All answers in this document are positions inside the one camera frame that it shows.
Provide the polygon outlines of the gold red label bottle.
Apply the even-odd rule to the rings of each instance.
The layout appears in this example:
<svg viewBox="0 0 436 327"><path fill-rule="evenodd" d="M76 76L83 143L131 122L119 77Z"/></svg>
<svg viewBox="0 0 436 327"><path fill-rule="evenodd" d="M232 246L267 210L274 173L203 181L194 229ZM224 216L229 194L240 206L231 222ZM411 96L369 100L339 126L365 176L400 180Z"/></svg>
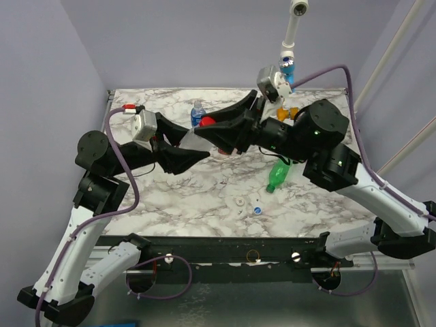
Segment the gold red label bottle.
<svg viewBox="0 0 436 327"><path fill-rule="evenodd" d="M222 155L228 155L228 156L238 154L238 150L236 148L232 148L232 149L218 148L218 152Z"/></svg>

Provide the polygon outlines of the white bottle cap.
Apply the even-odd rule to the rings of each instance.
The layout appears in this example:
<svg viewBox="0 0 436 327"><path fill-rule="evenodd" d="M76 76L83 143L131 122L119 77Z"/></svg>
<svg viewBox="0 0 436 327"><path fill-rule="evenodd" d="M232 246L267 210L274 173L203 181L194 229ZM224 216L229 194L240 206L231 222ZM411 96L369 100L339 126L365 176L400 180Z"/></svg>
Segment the white bottle cap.
<svg viewBox="0 0 436 327"><path fill-rule="evenodd" d="M236 199L236 204L237 204L238 206L244 206L244 205L245 205L245 201L244 201L243 198L237 198L237 199Z"/></svg>

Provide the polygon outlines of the blue label Pocari bottle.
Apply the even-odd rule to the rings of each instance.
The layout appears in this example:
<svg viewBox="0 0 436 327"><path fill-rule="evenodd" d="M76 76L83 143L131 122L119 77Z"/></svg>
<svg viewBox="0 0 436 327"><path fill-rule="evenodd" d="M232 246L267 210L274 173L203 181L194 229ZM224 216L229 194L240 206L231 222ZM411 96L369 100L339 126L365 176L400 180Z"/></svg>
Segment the blue label Pocari bottle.
<svg viewBox="0 0 436 327"><path fill-rule="evenodd" d="M191 109L190 118L191 126L196 127L200 124L202 117L206 114L206 111L200 100L195 100L193 108Z"/></svg>

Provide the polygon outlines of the green plastic bottle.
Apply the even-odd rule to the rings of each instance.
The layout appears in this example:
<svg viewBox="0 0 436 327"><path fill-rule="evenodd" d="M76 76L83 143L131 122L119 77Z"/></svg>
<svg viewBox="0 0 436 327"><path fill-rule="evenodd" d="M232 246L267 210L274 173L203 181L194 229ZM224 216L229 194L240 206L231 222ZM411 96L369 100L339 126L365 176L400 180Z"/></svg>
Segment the green plastic bottle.
<svg viewBox="0 0 436 327"><path fill-rule="evenodd" d="M277 160L268 175L268 184L266 186L268 193L274 193L274 191L285 182L293 165L294 162L292 160Z"/></svg>

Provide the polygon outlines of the white blue Pocari cap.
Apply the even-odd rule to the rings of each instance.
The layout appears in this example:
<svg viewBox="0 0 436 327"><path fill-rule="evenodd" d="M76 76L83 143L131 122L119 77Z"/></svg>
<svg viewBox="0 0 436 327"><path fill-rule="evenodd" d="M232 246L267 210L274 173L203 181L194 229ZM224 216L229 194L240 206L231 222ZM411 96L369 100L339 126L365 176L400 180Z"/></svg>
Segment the white blue Pocari cap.
<svg viewBox="0 0 436 327"><path fill-rule="evenodd" d="M253 209L253 212L254 212L255 215L261 215L262 214L262 209L257 206L257 207L255 207Z"/></svg>

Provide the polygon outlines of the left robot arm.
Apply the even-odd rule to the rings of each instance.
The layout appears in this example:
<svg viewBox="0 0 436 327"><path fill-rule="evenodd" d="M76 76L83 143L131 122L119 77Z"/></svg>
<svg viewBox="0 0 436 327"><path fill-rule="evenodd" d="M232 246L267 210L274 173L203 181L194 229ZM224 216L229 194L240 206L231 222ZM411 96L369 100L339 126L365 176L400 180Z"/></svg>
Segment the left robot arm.
<svg viewBox="0 0 436 327"><path fill-rule="evenodd" d="M18 301L35 311L36 326L78 326L98 295L130 267L146 268L151 252L136 235L93 266L87 266L98 238L113 217L135 209L140 200L133 170L149 164L180 174L209 155L209 145L192 140L193 131L160 113L129 109L132 139L115 141L110 121L103 131L89 131L78 143L76 164L84 168L65 233L43 275L21 289ZM121 203L134 193L130 208Z"/></svg>

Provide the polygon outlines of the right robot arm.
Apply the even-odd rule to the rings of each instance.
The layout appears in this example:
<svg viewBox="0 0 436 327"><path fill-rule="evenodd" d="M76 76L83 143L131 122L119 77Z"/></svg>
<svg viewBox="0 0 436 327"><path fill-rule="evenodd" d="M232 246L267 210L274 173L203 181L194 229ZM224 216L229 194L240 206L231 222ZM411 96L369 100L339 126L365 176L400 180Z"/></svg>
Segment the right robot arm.
<svg viewBox="0 0 436 327"><path fill-rule="evenodd" d="M435 231L429 228L432 202L416 202L368 172L357 152L343 144L349 119L327 99L304 107L292 125L260 115L267 101L230 121L198 127L195 134L229 153L258 146L290 161L304 163L303 176L314 185L345 196L373 213L375 221L344 232L320 234L313 250L315 262L330 266L338 258L379 251L396 259L410 259L435 249Z"/></svg>

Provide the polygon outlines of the clear bottle red cap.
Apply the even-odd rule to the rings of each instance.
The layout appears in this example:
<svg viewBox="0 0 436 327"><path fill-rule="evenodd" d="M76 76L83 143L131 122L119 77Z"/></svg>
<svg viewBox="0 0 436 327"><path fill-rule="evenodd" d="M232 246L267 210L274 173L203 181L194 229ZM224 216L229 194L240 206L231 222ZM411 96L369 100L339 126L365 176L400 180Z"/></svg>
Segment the clear bottle red cap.
<svg viewBox="0 0 436 327"><path fill-rule="evenodd" d="M211 142L194 133L197 128L199 127L192 127L186 133L178 146L180 149L209 152L214 147Z"/></svg>

